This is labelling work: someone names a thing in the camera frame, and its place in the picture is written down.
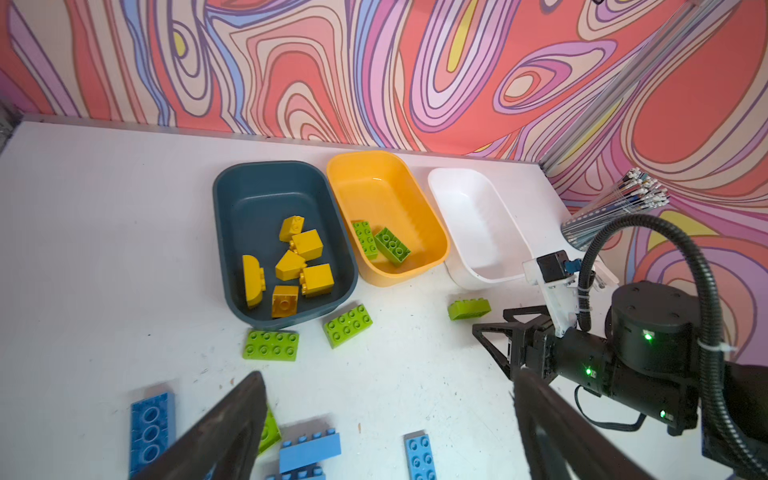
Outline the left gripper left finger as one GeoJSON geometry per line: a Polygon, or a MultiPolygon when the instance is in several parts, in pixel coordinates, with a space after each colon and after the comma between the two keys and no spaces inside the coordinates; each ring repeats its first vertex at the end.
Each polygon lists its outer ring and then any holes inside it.
{"type": "Polygon", "coordinates": [[[253,371],[136,477],[202,479],[212,472],[215,479],[248,479],[266,417],[266,386],[253,371]]]}

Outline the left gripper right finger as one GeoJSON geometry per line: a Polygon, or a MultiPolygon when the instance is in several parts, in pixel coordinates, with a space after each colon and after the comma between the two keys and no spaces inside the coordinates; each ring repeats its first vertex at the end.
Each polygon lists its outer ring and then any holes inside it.
{"type": "Polygon", "coordinates": [[[648,479],[529,369],[514,380],[514,407],[533,479],[648,479]]]}

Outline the yellow small lego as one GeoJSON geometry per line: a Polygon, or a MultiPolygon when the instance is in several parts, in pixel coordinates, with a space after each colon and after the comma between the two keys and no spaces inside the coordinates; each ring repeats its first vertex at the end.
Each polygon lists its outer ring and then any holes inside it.
{"type": "Polygon", "coordinates": [[[300,234],[303,230],[305,219],[302,216],[294,215],[286,218],[281,225],[279,240],[289,243],[294,235],[300,234]]]}
{"type": "Polygon", "coordinates": [[[299,287],[277,285],[273,290],[271,316],[273,319],[293,316],[298,310],[299,287]]]}

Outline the green lego plate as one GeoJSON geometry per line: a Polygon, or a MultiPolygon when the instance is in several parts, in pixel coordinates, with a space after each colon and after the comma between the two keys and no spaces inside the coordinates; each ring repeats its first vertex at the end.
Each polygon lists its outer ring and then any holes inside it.
{"type": "Polygon", "coordinates": [[[375,260],[379,255],[379,250],[370,224],[367,221],[356,221],[353,223],[353,230],[364,256],[368,260],[375,260]]]}

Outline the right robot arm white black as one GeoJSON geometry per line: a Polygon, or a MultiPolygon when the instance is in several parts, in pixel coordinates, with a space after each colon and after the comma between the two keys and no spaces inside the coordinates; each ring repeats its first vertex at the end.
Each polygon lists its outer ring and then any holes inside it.
{"type": "Polygon", "coordinates": [[[649,215],[606,225],[581,261],[556,252],[526,270],[541,287],[541,306],[507,309],[499,323],[477,323],[474,337],[514,382],[526,459],[536,479],[644,479],[645,468],[601,435],[600,422],[551,389],[557,377],[615,400],[672,436],[702,434],[705,457],[745,479],[767,475],[767,370],[725,360],[722,310],[710,266],[678,227],[649,215]],[[645,227],[673,243],[696,286],[689,295],[647,281],[613,292],[603,336],[591,333],[593,264],[618,231],[645,227]]]}

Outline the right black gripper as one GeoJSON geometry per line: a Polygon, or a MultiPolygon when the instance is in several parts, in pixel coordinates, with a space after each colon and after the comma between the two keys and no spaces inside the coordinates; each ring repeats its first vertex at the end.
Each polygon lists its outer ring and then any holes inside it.
{"type": "Polygon", "coordinates": [[[547,382],[562,376],[664,423],[671,435],[695,428],[697,298],[647,281],[621,286],[604,336],[594,335],[577,325],[580,266],[565,251],[525,262],[525,278],[540,288],[544,305],[504,309],[510,322],[474,324],[474,338],[506,378],[522,367],[547,382]]]}

